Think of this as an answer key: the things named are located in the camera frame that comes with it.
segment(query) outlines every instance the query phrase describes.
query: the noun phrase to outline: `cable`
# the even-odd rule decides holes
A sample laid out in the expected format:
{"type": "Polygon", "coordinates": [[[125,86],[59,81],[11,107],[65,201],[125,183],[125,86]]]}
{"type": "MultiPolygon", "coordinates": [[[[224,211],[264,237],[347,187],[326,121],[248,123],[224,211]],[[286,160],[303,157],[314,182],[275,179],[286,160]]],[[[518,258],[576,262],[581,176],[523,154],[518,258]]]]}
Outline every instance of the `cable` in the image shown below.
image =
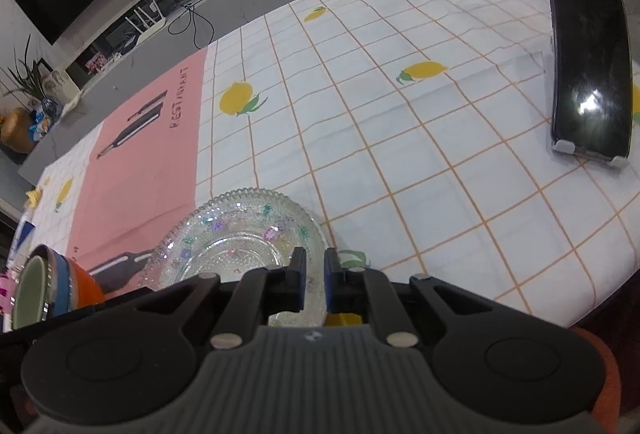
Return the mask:
{"type": "Polygon", "coordinates": [[[213,42],[213,36],[216,33],[216,30],[214,29],[211,21],[206,17],[200,15],[196,11],[196,6],[199,5],[202,1],[203,0],[196,0],[196,1],[188,2],[187,4],[182,4],[181,2],[175,1],[175,3],[178,6],[184,8],[184,11],[175,20],[173,20],[171,24],[169,24],[169,27],[166,29],[170,35],[180,35],[181,33],[184,33],[185,31],[187,31],[191,27],[191,23],[193,22],[193,45],[196,46],[197,49],[202,49],[202,48],[198,46],[198,43],[196,42],[196,37],[198,35],[198,25],[196,24],[196,19],[195,19],[196,16],[200,17],[202,20],[204,20],[204,22],[206,22],[207,24],[209,24],[209,26],[211,26],[211,38],[209,39],[207,46],[213,42]],[[189,14],[189,23],[187,24],[187,26],[185,26],[184,29],[181,29],[180,31],[175,31],[175,32],[171,31],[171,26],[173,26],[176,22],[178,22],[182,18],[183,15],[186,15],[186,14],[189,14]]]}

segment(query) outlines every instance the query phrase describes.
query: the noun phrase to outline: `ribbed gray surface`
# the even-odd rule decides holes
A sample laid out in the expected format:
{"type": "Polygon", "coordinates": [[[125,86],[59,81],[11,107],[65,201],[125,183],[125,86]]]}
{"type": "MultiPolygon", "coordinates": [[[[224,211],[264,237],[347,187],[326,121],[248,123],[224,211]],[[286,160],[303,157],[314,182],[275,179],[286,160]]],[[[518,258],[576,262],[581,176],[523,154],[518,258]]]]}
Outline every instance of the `ribbed gray surface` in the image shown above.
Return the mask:
{"type": "Polygon", "coordinates": [[[602,431],[583,414],[547,426],[491,420],[452,400],[415,350],[378,342],[368,326],[258,330],[234,351],[204,361],[190,388],[151,416],[112,427],[42,418],[30,434],[390,434],[580,433],[602,431]]]}

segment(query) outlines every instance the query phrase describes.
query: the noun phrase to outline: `glass plate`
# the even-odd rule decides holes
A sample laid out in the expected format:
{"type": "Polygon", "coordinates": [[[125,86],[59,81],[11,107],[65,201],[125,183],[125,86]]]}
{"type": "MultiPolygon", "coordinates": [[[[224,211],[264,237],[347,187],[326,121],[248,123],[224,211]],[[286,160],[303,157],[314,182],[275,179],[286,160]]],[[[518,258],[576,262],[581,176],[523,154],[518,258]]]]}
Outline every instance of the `glass plate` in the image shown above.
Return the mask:
{"type": "Polygon", "coordinates": [[[143,276],[153,290],[202,271],[231,282],[253,268],[288,266],[296,246],[306,249],[305,308],[300,313],[278,313],[269,324],[321,326],[326,316],[326,242],[304,208],[279,192],[239,189],[202,205],[162,240],[143,276]]]}

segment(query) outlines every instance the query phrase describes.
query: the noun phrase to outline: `vase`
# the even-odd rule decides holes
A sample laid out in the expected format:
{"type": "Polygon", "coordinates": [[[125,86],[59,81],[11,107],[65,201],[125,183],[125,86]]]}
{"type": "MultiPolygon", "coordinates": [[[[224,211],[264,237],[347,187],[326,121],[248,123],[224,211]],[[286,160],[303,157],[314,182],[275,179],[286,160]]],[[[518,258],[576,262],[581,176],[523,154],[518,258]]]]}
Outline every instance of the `vase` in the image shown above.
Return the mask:
{"type": "Polygon", "coordinates": [[[0,131],[0,141],[20,154],[30,153],[36,144],[29,139],[29,126],[33,120],[23,107],[16,107],[4,119],[0,131]]]}

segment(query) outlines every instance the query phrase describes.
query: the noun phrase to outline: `black phone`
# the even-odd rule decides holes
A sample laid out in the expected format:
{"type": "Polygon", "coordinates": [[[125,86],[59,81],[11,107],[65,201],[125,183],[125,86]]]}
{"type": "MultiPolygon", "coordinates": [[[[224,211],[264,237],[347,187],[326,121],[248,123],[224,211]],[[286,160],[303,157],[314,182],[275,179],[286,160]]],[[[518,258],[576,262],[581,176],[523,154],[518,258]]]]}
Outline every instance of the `black phone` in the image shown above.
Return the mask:
{"type": "Polygon", "coordinates": [[[556,55],[553,148],[622,167],[633,80],[622,0],[551,0],[556,55]]]}

